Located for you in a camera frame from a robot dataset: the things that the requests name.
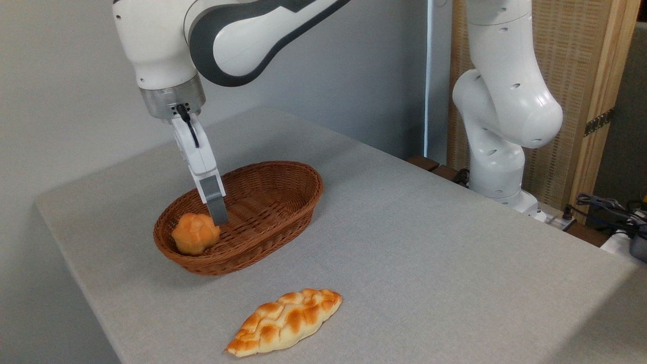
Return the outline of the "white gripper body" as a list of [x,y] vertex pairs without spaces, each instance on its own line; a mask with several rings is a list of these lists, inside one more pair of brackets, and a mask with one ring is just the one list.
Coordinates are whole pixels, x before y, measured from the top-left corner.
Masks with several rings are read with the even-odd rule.
[[176,143],[192,175],[200,178],[214,175],[217,172],[217,164],[203,125],[196,114],[189,114],[189,116],[191,118],[189,124],[180,117],[171,119]]

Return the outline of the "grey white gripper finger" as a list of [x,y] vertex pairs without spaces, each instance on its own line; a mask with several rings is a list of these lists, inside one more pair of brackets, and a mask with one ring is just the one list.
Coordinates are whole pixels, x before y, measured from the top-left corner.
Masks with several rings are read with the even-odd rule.
[[219,173],[199,178],[197,190],[201,194],[203,203],[207,206],[208,212],[215,225],[224,225],[228,222],[228,212],[225,207],[224,197],[226,196]]

